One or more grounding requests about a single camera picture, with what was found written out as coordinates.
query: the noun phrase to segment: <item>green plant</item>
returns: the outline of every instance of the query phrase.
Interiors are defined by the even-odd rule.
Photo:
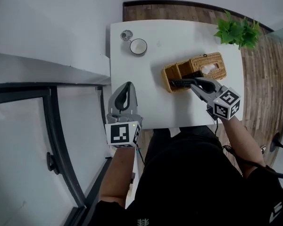
[[[221,39],[221,43],[237,44],[241,47],[255,48],[258,38],[261,35],[259,32],[259,22],[249,23],[244,17],[242,22],[232,20],[232,16],[228,11],[225,11],[229,21],[221,18],[218,19],[218,32],[214,35]]]

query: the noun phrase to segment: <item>white table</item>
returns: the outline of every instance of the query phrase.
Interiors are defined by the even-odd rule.
[[[122,41],[123,30],[133,32],[132,39],[143,39],[148,49],[143,56],[130,51],[130,42]],[[138,114],[144,119],[143,129],[173,128],[214,124],[206,112],[206,103],[191,90],[168,93],[161,77],[165,65],[194,56],[220,52],[227,77],[222,85],[241,95],[236,114],[242,120],[244,81],[241,53],[237,46],[221,45],[213,35],[216,25],[181,20],[143,20],[111,25],[112,92],[127,81],[136,89]]]

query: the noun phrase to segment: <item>forearm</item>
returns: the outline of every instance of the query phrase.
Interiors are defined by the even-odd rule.
[[[250,133],[245,129],[242,123],[235,116],[229,121],[224,119],[221,120],[225,127],[227,137],[231,143],[231,147],[234,149],[237,156],[265,166],[259,145],[250,135]],[[237,162],[243,172],[243,175],[246,178],[254,169],[256,169],[256,167],[252,167],[244,163],[239,163],[239,161]]]
[[[117,149],[100,186],[100,201],[118,202],[119,205],[125,207],[134,155],[134,148]]]

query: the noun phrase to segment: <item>black shirt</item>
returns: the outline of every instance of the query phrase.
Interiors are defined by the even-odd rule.
[[[281,201],[277,177],[255,169],[244,179],[216,141],[186,137],[146,164],[126,210],[99,202],[90,225],[267,225]]]

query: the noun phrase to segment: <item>wooden floor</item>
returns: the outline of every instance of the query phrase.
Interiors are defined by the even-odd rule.
[[[146,19],[177,19],[217,24],[225,13],[182,5],[143,5],[125,7],[124,21]],[[283,42],[262,36],[257,48],[241,49],[244,73],[243,125],[259,143],[267,145],[265,161],[271,165],[276,152],[269,152],[269,144],[276,132],[283,133]],[[217,135],[223,145],[228,139],[223,125]]]

